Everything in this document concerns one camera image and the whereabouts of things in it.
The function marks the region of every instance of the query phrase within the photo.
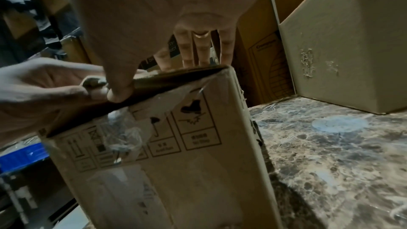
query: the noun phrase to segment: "countertop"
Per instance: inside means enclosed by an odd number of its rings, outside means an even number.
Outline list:
[[[286,228],[407,228],[407,112],[301,97],[250,112]]]

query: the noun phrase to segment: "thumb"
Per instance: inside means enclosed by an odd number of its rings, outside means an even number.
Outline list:
[[[65,86],[44,89],[40,100],[50,110],[75,108],[106,102],[107,92],[107,88],[87,90],[82,86]]]

